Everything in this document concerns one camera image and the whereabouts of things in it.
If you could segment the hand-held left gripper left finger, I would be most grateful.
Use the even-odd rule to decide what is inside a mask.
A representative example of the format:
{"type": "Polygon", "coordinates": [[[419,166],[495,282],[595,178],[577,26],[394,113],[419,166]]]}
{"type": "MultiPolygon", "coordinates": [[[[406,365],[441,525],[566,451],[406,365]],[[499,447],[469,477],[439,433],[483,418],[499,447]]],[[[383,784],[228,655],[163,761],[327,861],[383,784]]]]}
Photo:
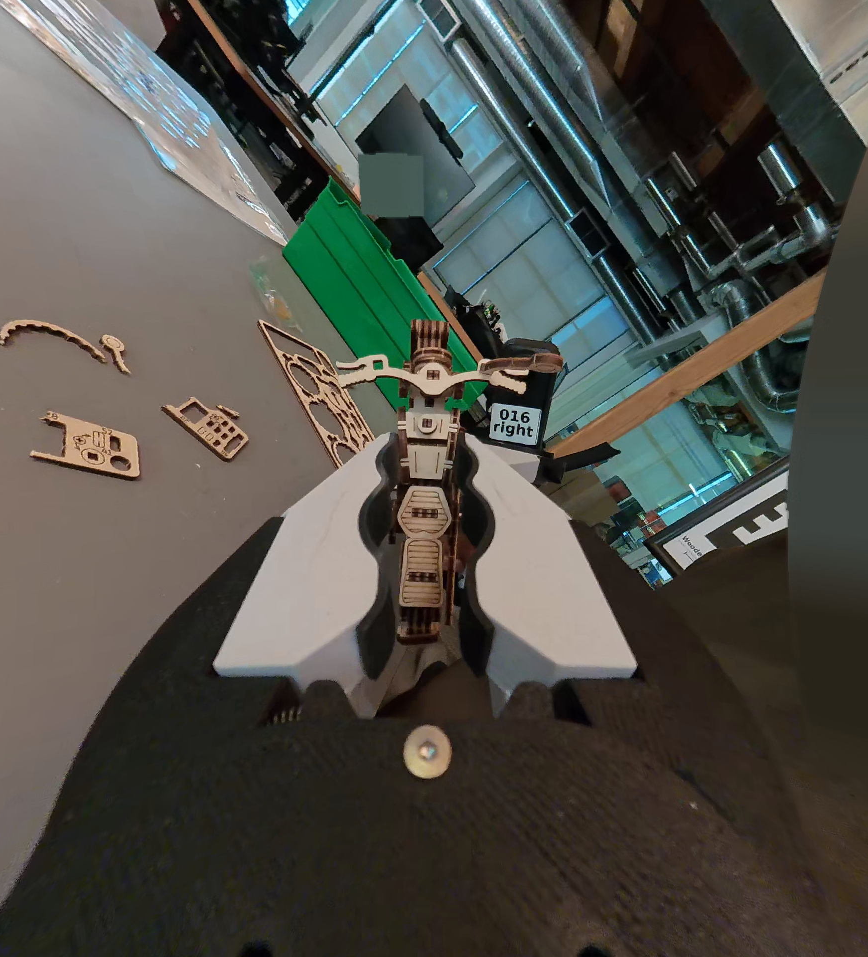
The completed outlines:
{"type": "Polygon", "coordinates": [[[284,512],[214,659],[219,676],[285,676],[300,691],[332,680],[358,717],[375,717],[401,654],[377,679],[361,662],[356,626],[378,595],[379,565],[358,518],[381,485],[379,455],[396,442],[376,438],[284,512]]]}

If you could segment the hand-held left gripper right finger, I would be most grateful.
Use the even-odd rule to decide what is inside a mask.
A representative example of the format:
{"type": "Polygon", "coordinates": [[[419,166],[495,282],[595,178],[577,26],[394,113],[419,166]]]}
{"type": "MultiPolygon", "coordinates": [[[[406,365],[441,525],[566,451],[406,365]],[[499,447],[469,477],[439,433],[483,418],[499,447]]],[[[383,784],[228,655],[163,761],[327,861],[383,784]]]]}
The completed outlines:
{"type": "Polygon", "coordinates": [[[499,715],[523,683],[626,679],[637,662],[566,513],[472,436],[458,447],[464,661],[499,715]]]}

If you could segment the wooden sheet with round cutouts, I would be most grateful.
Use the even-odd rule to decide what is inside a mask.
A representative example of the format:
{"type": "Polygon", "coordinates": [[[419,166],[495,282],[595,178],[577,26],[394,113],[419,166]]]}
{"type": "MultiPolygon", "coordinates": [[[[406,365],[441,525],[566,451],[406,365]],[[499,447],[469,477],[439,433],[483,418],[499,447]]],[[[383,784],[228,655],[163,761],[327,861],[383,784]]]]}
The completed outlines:
{"type": "Polygon", "coordinates": [[[341,387],[331,359],[267,320],[261,319],[258,328],[333,465],[341,468],[375,435],[354,399],[341,387]]]}

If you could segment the grey desk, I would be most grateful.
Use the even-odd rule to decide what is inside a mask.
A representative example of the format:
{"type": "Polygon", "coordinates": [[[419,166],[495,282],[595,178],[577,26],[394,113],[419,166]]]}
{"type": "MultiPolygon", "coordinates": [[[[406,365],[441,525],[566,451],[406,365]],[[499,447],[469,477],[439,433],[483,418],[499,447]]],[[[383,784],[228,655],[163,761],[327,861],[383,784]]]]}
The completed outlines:
{"type": "Polygon", "coordinates": [[[82,740],[162,622],[332,472],[257,322],[274,260],[300,336],[352,353],[281,249],[166,171],[131,120],[0,8],[0,903],[82,740]],[[131,375],[100,345],[125,346],[131,375]],[[196,397],[249,437],[222,461],[163,410],[196,397]],[[134,436],[141,477],[58,455],[53,411],[134,436]]]}

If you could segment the black framed poster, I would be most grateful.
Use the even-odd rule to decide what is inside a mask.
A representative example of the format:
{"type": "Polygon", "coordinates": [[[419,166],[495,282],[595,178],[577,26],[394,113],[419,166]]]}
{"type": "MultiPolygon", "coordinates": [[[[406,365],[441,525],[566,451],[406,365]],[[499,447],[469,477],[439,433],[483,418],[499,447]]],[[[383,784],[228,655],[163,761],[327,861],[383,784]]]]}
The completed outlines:
{"type": "Polygon", "coordinates": [[[752,544],[788,526],[790,457],[746,479],[645,541],[673,576],[717,550],[752,544]]]}

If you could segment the slotted wooden puzzle offcut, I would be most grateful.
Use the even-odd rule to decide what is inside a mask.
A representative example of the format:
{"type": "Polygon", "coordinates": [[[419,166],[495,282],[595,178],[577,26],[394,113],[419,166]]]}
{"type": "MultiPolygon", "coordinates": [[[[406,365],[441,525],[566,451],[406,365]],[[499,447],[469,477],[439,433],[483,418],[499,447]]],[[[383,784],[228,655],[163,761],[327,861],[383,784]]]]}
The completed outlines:
{"type": "Polygon", "coordinates": [[[233,461],[249,443],[237,423],[239,413],[224,406],[209,407],[190,397],[179,406],[164,405],[162,410],[222,461],[233,461]]]}

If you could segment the black monitor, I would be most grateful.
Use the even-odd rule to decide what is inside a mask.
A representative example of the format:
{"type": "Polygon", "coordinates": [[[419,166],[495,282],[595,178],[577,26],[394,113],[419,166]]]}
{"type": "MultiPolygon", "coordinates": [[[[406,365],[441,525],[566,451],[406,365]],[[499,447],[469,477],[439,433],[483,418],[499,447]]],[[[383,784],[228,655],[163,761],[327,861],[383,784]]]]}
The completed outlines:
{"type": "Polygon", "coordinates": [[[425,100],[403,86],[356,137],[361,208],[435,226],[474,188],[463,151],[425,100]]]}

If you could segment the green plastic bin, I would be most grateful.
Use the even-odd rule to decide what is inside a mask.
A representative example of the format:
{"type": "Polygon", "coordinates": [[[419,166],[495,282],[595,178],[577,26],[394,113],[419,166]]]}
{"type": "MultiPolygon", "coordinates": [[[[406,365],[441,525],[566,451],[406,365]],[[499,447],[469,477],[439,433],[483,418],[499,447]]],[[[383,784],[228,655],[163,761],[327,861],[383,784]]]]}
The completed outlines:
{"type": "Polygon", "coordinates": [[[411,322],[440,311],[390,243],[330,179],[284,248],[284,258],[356,358],[409,358],[411,322]]]}

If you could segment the silver ventilation duct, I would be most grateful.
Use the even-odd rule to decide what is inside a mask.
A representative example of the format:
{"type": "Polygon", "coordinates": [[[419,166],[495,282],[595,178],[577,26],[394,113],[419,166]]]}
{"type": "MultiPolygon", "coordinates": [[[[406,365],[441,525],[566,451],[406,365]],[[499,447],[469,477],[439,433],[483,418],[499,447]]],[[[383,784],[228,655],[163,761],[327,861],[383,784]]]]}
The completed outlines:
{"type": "Polygon", "coordinates": [[[659,336],[652,316],[629,278],[619,269],[617,258],[609,250],[607,235],[599,227],[591,209],[576,202],[560,183],[555,171],[537,149],[528,126],[509,108],[470,44],[464,38],[454,39],[447,48],[449,57],[476,92],[490,121],[523,164],[528,178],[617,306],[621,317],[643,346],[653,345],[659,336]]]}

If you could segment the wooden motorcycle model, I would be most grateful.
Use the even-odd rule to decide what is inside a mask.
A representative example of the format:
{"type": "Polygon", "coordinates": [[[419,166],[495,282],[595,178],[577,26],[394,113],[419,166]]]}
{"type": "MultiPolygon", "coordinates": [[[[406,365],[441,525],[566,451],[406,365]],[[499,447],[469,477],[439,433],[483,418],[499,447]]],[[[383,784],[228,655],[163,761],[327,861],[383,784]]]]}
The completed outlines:
{"type": "Polygon", "coordinates": [[[532,356],[488,358],[473,371],[455,372],[448,332],[442,319],[415,319],[404,367],[392,367],[382,354],[337,366],[342,388],[396,379],[400,396],[407,399],[398,413],[399,466],[392,494],[396,518],[390,527],[392,541],[403,538],[397,640],[404,645],[437,641],[453,615],[461,516],[454,461],[463,429],[460,410],[449,409],[448,402],[462,398],[469,382],[521,395],[529,372],[556,373],[563,365],[560,354],[541,350],[532,356]]]}

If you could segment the cardboard box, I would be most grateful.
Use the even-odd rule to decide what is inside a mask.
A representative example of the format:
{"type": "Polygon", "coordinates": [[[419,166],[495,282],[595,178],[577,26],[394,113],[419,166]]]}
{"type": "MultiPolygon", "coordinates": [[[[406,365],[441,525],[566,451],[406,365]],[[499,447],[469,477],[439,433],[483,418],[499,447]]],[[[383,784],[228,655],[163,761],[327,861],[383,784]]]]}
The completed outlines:
{"type": "Polygon", "coordinates": [[[590,527],[608,523],[619,511],[619,504],[593,471],[566,473],[549,498],[572,520],[590,527]]]}

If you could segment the notched wooden puzzle offcut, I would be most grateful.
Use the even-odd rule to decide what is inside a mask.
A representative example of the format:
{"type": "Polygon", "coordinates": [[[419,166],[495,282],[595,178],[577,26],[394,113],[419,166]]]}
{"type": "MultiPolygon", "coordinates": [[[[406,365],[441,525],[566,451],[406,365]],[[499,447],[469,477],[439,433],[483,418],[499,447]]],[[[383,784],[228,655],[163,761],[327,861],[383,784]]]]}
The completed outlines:
{"type": "Polygon", "coordinates": [[[33,459],[119,479],[141,477],[140,449],[134,436],[53,411],[46,412],[42,420],[62,430],[62,451],[58,455],[31,451],[33,459]]]}

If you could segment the small clear plastic bag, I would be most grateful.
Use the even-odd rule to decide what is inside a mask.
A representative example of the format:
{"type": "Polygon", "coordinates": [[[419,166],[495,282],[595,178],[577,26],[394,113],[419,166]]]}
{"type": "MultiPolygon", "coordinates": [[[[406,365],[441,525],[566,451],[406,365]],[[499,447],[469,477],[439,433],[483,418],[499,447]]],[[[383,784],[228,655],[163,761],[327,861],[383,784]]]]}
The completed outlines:
{"type": "Polygon", "coordinates": [[[282,329],[299,329],[291,308],[275,285],[273,265],[274,260],[270,257],[260,258],[250,264],[252,287],[272,324],[282,329]]]}

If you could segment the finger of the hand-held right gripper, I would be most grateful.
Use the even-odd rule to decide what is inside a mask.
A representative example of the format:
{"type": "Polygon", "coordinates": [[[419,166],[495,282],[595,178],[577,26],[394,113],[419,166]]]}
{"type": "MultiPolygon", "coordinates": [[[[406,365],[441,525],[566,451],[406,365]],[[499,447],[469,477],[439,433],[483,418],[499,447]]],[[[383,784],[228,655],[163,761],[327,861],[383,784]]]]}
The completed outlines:
{"type": "Polygon", "coordinates": [[[505,462],[532,485],[558,485],[558,459],[553,456],[505,448],[505,462]]]}

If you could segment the clear plastic wrapping sheet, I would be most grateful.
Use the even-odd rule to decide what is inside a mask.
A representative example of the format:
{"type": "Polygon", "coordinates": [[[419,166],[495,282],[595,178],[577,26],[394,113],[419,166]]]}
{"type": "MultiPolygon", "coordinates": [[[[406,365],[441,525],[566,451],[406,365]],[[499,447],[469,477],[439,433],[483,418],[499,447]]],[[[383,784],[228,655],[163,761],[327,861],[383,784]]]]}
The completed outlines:
{"type": "Polygon", "coordinates": [[[167,171],[255,232],[288,243],[210,115],[105,6],[0,1],[0,8],[132,120],[167,171]]]}

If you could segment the curved toothed wooden piece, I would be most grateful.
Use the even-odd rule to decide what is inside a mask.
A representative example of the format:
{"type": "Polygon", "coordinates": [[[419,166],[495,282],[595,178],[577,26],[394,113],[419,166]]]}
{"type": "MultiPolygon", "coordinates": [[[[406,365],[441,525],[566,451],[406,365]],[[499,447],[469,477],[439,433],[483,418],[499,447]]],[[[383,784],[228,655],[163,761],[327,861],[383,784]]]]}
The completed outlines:
{"type": "Polygon", "coordinates": [[[48,321],[33,319],[10,320],[0,328],[0,345],[6,345],[12,336],[21,332],[39,332],[61,338],[89,353],[99,363],[103,365],[108,363],[106,355],[92,342],[69,329],[48,321]]]}

